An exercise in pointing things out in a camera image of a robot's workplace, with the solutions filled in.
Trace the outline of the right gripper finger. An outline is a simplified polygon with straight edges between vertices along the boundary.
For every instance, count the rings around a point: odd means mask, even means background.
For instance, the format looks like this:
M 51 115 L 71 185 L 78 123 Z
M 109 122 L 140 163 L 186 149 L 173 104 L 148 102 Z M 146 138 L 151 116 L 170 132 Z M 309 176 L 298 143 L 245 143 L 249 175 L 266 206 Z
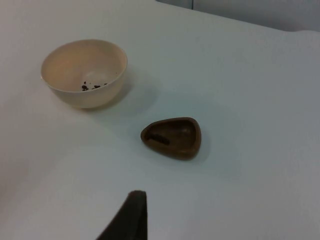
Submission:
M 112 221 L 98 236 L 99 240 L 147 240 L 147 193 L 134 190 L 128 193 Z

